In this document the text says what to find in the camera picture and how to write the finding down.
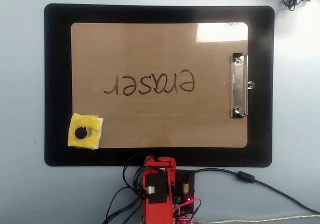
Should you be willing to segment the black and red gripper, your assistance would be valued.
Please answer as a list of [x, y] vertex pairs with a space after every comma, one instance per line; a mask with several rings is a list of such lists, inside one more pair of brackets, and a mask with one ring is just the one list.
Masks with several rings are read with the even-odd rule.
[[145, 189], [146, 204], [168, 203], [168, 196], [172, 201], [173, 190], [176, 185], [175, 159], [147, 156], [143, 170], [143, 188]]

